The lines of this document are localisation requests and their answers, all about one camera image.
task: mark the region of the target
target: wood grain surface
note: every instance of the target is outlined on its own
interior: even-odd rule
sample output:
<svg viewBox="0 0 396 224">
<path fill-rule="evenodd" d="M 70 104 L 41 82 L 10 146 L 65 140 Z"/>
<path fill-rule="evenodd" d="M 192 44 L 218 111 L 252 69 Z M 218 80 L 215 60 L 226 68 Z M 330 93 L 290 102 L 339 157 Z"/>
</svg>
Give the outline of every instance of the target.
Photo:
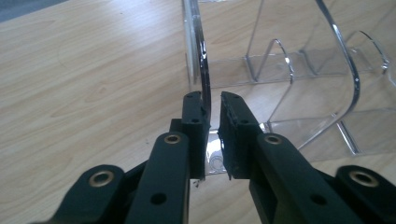
<svg viewBox="0 0 396 224">
<path fill-rule="evenodd" d="M 149 157 L 189 91 L 181 1 L 69 0 L 0 23 L 0 222 L 50 218 L 86 170 Z M 396 183 L 396 154 L 316 161 Z M 248 182 L 191 187 L 190 223 L 259 223 Z"/>
</svg>

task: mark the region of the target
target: clear acrylic stand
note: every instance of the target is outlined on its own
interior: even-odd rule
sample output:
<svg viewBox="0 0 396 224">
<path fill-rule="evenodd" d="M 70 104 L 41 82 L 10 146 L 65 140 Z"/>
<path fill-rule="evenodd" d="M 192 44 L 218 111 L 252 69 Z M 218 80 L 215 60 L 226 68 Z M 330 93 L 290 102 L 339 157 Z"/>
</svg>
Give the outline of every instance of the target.
<svg viewBox="0 0 396 224">
<path fill-rule="evenodd" d="M 265 132 L 280 133 L 299 149 L 357 103 L 358 72 L 321 1 L 184 0 L 184 8 L 186 26 L 193 25 L 186 27 L 191 90 L 210 88 L 212 96 L 208 174 L 224 171 L 216 132 L 222 91 L 241 95 Z M 197 33 L 201 41 L 189 41 Z M 210 59 L 210 84 L 203 82 L 203 58 Z"/>
<path fill-rule="evenodd" d="M 324 160 L 394 151 L 396 2 L 332 1 L 329 9 L 346 37 L 347 48 L 360 73 L 361 97 L 354 110 L 331 128 L 338 138 L 325 134 L 304 148 L 303 154 L 309 160 Z M 331 155 L 310 152 L 311 147 L 324 142 L 337 146 L 337 152 Z"/>
</svg>

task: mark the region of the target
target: transparent plastic holder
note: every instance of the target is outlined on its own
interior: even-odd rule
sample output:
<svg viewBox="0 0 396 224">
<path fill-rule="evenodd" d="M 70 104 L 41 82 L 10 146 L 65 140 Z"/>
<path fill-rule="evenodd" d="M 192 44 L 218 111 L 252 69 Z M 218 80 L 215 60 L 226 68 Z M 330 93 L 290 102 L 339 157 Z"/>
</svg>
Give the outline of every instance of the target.
<svg viewBox="0 0 396 224">
<path fill-rule="evenodd" d="M 351 113 L 310 147 L 338 146 L 326 157 L 303 153 L 311 160 L 394 152 L 396 148 L 396 2 L 329 1 L 328 8 L 361 77 L 361 97 Z"/>
<path fill-rule="evenodd" d="M 222 91 L 241 95 L 264 132 L 282 134 L 299 149 L 358 101 L 359 74 L 321 1 L 184 2 L 185 22 L 200 20 L 186 28 L 186 39 L 192 38 L 191 29 L 205 35 L 196 46 L 186 41 L 187 61 L 191 90 L 210 88 L 212 134 L 219 127 Z M 194 51 L 202 46 L 207 74 L 201 70 L 204 56 Z M 216 141 L 210 136 L 208 145 Z M 209 154 L 219 155 L 217 145 L 218 150 L 208 150 L 208 163 Z M 208 167 L 208 174 L 221 173 Z"/>
</svg>

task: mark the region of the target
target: wooden table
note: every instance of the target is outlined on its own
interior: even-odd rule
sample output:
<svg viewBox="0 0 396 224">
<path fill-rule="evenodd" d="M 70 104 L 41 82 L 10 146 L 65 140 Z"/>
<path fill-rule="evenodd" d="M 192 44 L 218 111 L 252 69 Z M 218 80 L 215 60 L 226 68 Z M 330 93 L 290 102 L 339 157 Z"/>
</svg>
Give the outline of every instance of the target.
<svg viewBox="0 0 396 224">
<path fill-rule="evenodd" d="M 186 76 L 181 1 L 70 0 L 0 23 L 0 221 L 52 216 L 86 170 L 129 170 L 180 118 Z M 396 183 L 396 154 L 345 164 Z M 191 187 L 190 223 L 259 223 L 248 181 Z"/>
</svg>

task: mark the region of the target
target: screw hole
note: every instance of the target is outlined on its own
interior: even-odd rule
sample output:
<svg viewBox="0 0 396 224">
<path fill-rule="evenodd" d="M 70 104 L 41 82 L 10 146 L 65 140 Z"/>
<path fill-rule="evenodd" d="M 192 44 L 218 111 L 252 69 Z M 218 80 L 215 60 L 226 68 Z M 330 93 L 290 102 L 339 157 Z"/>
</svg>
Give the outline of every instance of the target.
<svg viewBox="0 0 396 224">
<path fill-rule="evenodd" d="M 326 199 L 323 196 L 318 195 L 318 194 L 312 194 L 311 195 L 311 201 L 314 202 L 315 204 L 318 204 L 318 205 L 327 204 Z"/>
<path fill-rule="evenodd" d="M 151 196 L 150 199 L 151 203 L 160 205 L 166 202 L 166 194 L 164 193 L 156 193 Z"/>
<path fill-rule="evenodd" d="M 176 134 L 171 134 L 165 137 L 165 143 L 167 144 L 176 144 L 180 142 L 180 136 Z"/>
<path fill-rule="evenodd" d="M 114 174 L 110 171 L 99 171 L 90 177 L 90 185 L 100 188 L 109 184 L 114 179 Z"/>
<path fill-rule="evenodd" d="M 274 135 L 265 136 L 264 140 L 267 143 L 270 143 L 270 144 L 273 144 L 273 145 L 279 145 L 279 144 L 282 143 L 282 139 L 280 139 L 279 137 L 274 136 Z"/>
<path fill-rule="evenodd" d="M 366 174 L 362 171 L 351 171 L 349 173 L 349 177 L 365 187 L 375 188 L 379 185 L 378 181 L 372 175 Z"/>
</svg>

